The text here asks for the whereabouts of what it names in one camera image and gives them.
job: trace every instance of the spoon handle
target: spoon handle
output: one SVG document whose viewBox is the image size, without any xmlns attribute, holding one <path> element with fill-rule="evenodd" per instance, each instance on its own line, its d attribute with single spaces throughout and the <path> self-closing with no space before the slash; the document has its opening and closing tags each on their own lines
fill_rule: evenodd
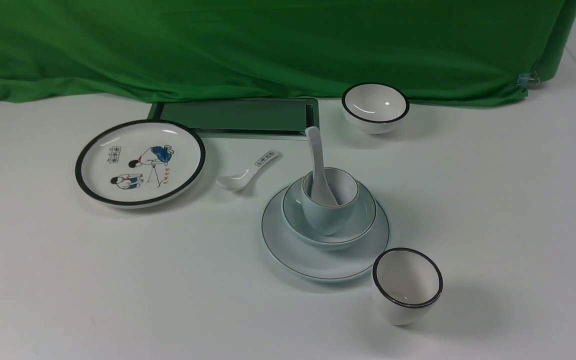
<svg viewBox="0 0 576 360">
<path fill-rule="evenodd" d="M 277 150 L 267 151 L 266 153 L 261 155 L 261 157 L 259 157 L 257 161 L 254 162 L 254 166 L 250 169 L 250 171 L 253 174 L 256 174 L 259 171 L 259 169 L 265 166 L 265 164 L 268 164 L 272 159 L 278 157 L 281 154 L 282 153 Z"/>
<path fill-rule="evenodd" d="M 306 137 L 308 138 L 308 144 L 310 145 L 310 152 L 312 154 L 312 183 L 310 186 L 310 198 L 321 205 L 336 207 L 338 202 L 330 190 L 324 170 L 322 133 L 318 127 L 311 126 L 306 129 Z"/>
</svg>

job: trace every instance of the saucer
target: saucer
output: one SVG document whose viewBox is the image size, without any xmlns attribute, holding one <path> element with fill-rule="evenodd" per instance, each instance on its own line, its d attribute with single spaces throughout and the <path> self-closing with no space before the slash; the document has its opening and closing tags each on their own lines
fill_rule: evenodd
<svg viewBox="0 0 576 360">
<path fill-rule="evenodd" d="M 388 247 L 391 229 L 384 209 L 377 203 L 372 227 L 355 246 L 326 251 L 300 241 L 282 215 L 282 198 L 288 187 L 275 194 L 261 219 L 263 243 L 280 264 L 307 280 L 337 283 L 370 271 L 375 259 Z"/>
<path fill-rule="evenodd" d="M 182 194 L 205 160 L 204 143 L 187 127 L 138 120 L 92 139 L 77 158 L 75 177 L 90 198 L 116 208 L 145 208 Z"/>
<path fill-rule="evenodd" d="M 359 185 L 359 198 L 354 206 L 352 215 L 345 226 L 332 235 L 322 235 L 314 230 L 304 216 L 302 203 L 302 181 L 300 178 L 295 181 L 282 198 L 281 210 L 288 227 L 298 235 L 298 237 L 316 248 L 324 250 L 341 250 L 352 246 L 356 240 L 361 239 L 375 222 L 377 217 L 377 205 L 370 191 L 361 183 Z"/>
</svg>

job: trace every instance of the cup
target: cup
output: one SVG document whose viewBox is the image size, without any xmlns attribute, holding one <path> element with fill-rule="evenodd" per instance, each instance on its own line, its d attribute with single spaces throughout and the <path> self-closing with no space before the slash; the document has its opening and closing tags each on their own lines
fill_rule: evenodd
<svg viewBox="0 0 576 360">
<path fill-rule="evenodd" d="M 338 168 L 324 168 L 330 191 L 337 206 L 326 206 L 311 199 L 313 172 L 309 172 L 301 183 L 301 207 L 306 221 L 322 235 L 333 235 L 341 230 L 353 214 L 359 198 L 359 185 L 354 177 Z"/>
<path fill-rule="evenodd" d="M 405 247 L 382 252 L 372 267 L 372 280 L 375 309 L 396 326 L 418 321 L 444 288 L 437 265 L 423 253 Z"/>
</svg>

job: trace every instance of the white spoon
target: white spoon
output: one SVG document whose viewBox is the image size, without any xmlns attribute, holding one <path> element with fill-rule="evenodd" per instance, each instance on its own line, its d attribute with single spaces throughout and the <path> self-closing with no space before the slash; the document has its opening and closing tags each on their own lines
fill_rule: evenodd
<svg viewBox="0 0 576 360">
<path fill-rule="evenodd" d="M 312 185 L 310 186 L 310 198 L 325 207 L 338 206 L 337 199 L 330 190 L 329 183 L 324 173 L 324 151 L 322 149 L 322 133 L 315 126 L 306 129 L 306 137 L 312 153 Z"/>
<path fill-rule="evenodd" d="M 281 152 L 276 150 L 270 150 L 259 157 L 257 161 L 254 162 L 253 166 L 241 173 L 236 173 L 229 176 L 219 176 L 217 182 L 229 191 L 240 191 L 248 186 L 250 180 L 255 177 L 255 174 L 261 169 L 261 167 L 268 164 L 270 160 L 281 155 Z"/>
</svg>

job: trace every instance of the green backdrop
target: green backdrop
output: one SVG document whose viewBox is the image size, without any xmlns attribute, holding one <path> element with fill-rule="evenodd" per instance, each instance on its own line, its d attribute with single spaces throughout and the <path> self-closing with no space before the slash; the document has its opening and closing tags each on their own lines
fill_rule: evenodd
<svg viewBox="0 0 576 360">
<path fill-rule="evenodd" d="M 0 100 L 340 96 L 494 106 L 551 79 L 576 0 L 0 0 Z"/>
</svg>

